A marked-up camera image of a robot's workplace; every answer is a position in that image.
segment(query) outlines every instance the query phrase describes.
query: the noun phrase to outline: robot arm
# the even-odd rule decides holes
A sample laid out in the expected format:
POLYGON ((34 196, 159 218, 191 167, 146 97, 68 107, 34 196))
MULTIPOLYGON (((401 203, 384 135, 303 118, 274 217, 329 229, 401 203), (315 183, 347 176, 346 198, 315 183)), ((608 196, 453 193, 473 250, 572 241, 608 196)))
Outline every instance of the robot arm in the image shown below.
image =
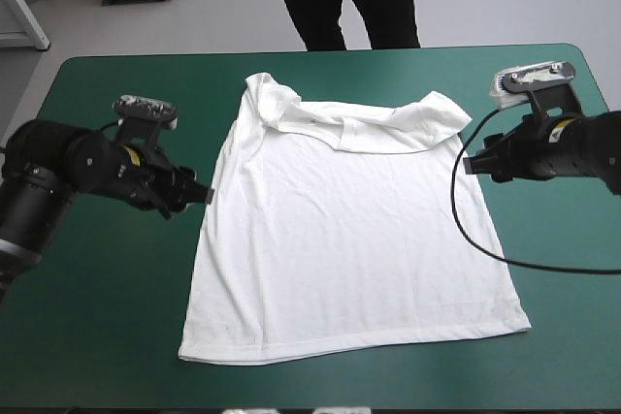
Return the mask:
POLYGON ((113 141, 93 131, 31 120, 9 139, 0 185, 0 302, 16 277, 36 266, 76 193, 157 208, 167 219, 212 190, 192 169, 174 166, 157 145, 174 129, 177 110, 137 96, 114 102, 120 115, 113 141))
POLYGON ((530 104, 532 112, 509 133, 487 137, 484 149, 464 159, 466 172, 498 182, 591 176, 621 194, 621 111, 584 115, 571 86, 574 77, 568 62, 501 71, 491 93, 499 110, 530 104))

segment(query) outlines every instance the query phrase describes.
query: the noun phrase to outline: cable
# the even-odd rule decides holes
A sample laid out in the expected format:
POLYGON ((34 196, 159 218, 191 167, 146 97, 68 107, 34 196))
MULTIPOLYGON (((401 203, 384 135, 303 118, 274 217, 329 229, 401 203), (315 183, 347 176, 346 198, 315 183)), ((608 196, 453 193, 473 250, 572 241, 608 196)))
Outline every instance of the cable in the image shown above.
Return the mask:
POLYGON ((545 266, 543 264, 533 264, 530 262, 516 261, 514 259, 507 259, 503 256, 499 256, 498 254, 494 254, 493 252, 488 251, 487 249, 485 249, 480 244, 476 243, 472 238, 468 236, 468 234, 466 233, 466 230, 464 230, 462 223, 459 221, 459 216, 457 215, 457 207, 455 206, 455 179, 457 177, 457 169, 459 168, 459 163, 461 162, 461 159, 464 153, 468 149, 469 145, 473 142, 474 138, 476 138, 476 135, 478 135, 478 133, 481 131, 485 123, 487 123, 498 112, 499 112, 498 109, 494 109, 493 111, 488 113, 485 116, 485 118, 481 120, 481 122, 478 124, 474 132, 470 135, 470 137, 464 143, 464 146, 459 151, 459 154, 457 154, 457 160, 455 160, 455 165, 453 166, 453 173, 451 175, 451 180, 450 180, 450 203, 451 203, 451 208, 453 210, 453 218, 455 219, 457 228, 459 228, 459 231, 464 236, 466 241, 469 242, 473 247, 478 249, 483 254, 487 254, 489 257, 496 259, 497 261, 504 262, 512 266, 524 267, 526 269, 534 269, 536 271, 556 271, 560 273, 578 273, 578 274, 584 274, 584 275, 621 275, 621 269, 584 269, 584 268, 573 268, 573 267, 556 267, 556 266, 545 266))
POLYGON ((118 124, 118 121, 112 121, 110 123, 108 123, 107 125, 102 126, 99 130, 100 133, 103 133, 104 131, 106 131, 108 128, 112 128, 113 126, 116 126, 118 124))

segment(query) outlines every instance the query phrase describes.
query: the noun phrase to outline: floor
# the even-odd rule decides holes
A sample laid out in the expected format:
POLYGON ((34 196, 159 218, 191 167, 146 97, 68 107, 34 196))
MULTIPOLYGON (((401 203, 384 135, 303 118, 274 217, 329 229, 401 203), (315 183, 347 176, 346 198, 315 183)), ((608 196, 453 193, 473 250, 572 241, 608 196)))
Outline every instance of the floor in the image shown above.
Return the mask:
MULTIPOLYGON (((621 0, 416 0, 423 47, 579 46, 614 110, 621 110, 619 6, 621 0)), ((58 68, 70 57, 304 48, 282 0, 167 0, 112 6, 97 0, 36 0, 31 9, 52 47, 46 52, 0 49, 2 142, 36 115, 58 68)), ((343 6, 342 27, 349 48, 369 47, 350 0, 343 6)))

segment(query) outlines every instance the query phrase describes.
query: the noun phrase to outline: table surface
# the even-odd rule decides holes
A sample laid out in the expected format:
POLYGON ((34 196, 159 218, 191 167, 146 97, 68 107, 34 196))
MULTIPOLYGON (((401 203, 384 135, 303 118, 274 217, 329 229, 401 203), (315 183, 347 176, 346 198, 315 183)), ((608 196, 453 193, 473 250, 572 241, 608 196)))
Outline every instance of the table surface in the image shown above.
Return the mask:
MULTIPOLYGON (((580 50, 536 45, 75 58, 60 69, 40 117, 97 128, 115 119, 111 103, 120 94, 170 101, 180 121, 161 142, 175 163, 209 182, 244 78, 253 73, 270 72, 314 101, 397 107, 437 90, 477 122, 494 107, 488 91, 495 73, 548 59, 576 67, 574 88, 587 114, 605 111, 580 50)), ((501 113, 483 134, 509 130, 527 111, 501 113)), ((619 266, 619 201, 599 180, 480 181, 508 257, 619 266)), ((180 361, 203 212, 193 206, 167 222, 119 201, 79 196, 42 264, 16 282, 0 308, 0 407, 621 406, 616 277, 512 268, 533 324, 525 334, 260 367, 180 361)))

